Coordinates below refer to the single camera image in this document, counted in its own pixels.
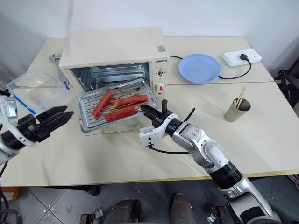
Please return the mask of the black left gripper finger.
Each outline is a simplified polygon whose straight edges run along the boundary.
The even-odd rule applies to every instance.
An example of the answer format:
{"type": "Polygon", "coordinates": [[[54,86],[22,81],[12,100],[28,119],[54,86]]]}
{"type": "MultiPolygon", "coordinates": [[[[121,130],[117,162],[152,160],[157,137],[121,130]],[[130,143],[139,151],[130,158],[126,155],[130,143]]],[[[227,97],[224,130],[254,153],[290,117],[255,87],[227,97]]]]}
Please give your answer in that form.
{"type": "Polygon", "coordinates": [[[52,107],[52,108],[44,111],[43,113],[39,114],[37,116],[37,120],[39,122],[43,122],[46,119],[51,118],[51,117],[53,117],[54,115],[56,115],[60,112],[65,112],[66,109],[67,109],[66,105],[52,107]]]}
{"type": "Polygon", "coordinates": [[[46,119],[43,124],[43,133],[50,134],[52,131],[63,126],[70,120],[73,114],[73,111],[60,112],[53,117],[46,119]]]}

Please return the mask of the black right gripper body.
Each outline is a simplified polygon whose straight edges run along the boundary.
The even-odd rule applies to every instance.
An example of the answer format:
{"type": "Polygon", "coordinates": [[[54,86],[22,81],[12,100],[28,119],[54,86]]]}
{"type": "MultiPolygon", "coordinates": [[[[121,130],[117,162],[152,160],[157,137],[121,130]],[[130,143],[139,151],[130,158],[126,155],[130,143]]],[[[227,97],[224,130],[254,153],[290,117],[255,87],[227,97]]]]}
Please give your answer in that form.
{"type": "Polygon", "coordinates": [[[153,112],[153,116],[152,116],[152,118],[150,119],[152,125],[153,125],[155,128],[160,127],[160,126],[163,124],[164,120],[165,120],[169,115],[171,115],[171,114],[172,114],[171,111],[167,111],[166,113],[162,113],[162,112],[159,112],[159,111],[153,112]]]}

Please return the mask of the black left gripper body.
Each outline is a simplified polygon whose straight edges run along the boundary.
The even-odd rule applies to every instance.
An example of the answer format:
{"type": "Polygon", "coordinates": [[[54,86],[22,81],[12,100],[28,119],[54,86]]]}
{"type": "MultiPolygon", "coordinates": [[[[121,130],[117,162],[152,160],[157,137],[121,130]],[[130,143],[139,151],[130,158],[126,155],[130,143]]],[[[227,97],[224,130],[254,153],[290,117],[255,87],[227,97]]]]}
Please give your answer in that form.
{"type": "Polygon", "coordinates": [[[50,133],[36,123],[36,118],[32,114],[18,119],[17,129],[32,142],[41,142],[50,137],[50,133]]]}

